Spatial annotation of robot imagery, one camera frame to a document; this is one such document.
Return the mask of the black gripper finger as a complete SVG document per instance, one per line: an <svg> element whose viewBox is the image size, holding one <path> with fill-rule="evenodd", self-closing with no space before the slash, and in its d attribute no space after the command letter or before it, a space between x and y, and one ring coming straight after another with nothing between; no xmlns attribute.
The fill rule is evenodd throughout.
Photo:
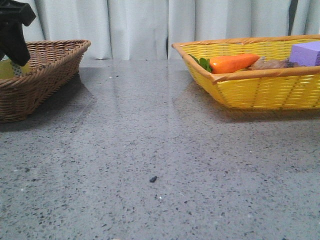
<svg viewBox="0 0 320 240"><path fill-rule="evenodd" d="M8 57L15 64L25 66L30 59L23 34L36 14L28 3L15 0L0 2L0 58Z"/></svg>

